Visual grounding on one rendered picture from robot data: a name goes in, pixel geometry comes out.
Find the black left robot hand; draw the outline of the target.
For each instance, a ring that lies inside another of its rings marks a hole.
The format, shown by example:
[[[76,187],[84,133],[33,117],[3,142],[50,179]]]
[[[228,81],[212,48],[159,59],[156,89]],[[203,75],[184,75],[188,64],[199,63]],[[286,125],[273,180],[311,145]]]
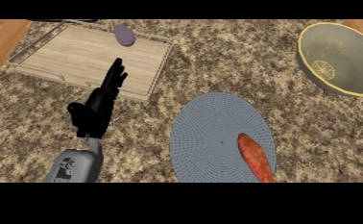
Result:
[[[126,78],[122,59],[116,58],[100,87],[97,87],[84,104],[72,102],[66,109],[70,114],[72,125],[78,128],[76,137],[101,138],[112,117],[119,88]]]

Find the round grey-blue placemat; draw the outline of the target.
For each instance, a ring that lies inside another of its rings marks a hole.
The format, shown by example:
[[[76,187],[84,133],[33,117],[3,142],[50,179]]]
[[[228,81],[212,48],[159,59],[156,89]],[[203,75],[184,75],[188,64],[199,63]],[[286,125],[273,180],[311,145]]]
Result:
[[[270,125],[258,110],[234,94],[208,92],[184,105],[169,132],[169,158],[180,183],[258,183],[237,150],[245,133],[264,148],[275,171]]]

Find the grey bowl with yellow rim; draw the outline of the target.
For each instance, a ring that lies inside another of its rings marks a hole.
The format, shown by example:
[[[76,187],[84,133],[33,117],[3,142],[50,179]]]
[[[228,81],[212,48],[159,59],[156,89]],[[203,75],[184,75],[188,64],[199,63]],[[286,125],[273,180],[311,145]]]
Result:
[[[298,36],[296,60],[318,87],[363,97],[363,33],[332,22],[308,25]]]

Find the pale wooden cutting board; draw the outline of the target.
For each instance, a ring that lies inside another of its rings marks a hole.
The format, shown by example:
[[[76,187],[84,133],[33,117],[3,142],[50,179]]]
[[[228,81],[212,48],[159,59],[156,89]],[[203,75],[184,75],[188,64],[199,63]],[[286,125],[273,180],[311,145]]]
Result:
[[[138,32],[122,46],[110,26],[62,22],[14,53],[7,66],[69,86],[93,90],[100,86],[115,59],[122,60],[126,79],[121,96],[137,101],[150,97],[172,39]]]

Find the purple eggplant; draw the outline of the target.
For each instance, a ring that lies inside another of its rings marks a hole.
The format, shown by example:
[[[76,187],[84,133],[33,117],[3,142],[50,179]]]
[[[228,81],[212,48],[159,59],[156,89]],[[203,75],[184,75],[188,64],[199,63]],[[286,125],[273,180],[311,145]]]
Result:
[[[132,30],[125,25],[113,26],[113,35],[122,46],[131,46],[134,44],[135,36]]]

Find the dark appliance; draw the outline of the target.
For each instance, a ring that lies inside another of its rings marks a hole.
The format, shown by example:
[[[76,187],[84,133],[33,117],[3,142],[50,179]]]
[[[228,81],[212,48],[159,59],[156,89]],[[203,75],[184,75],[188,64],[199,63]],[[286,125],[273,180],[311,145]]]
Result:
[[[87,23],[93,23],[97,21],[97,19],[26,19],[29,21],[33,22],[62,22],[62,21],[67,21],[67,22],[87,22]]]

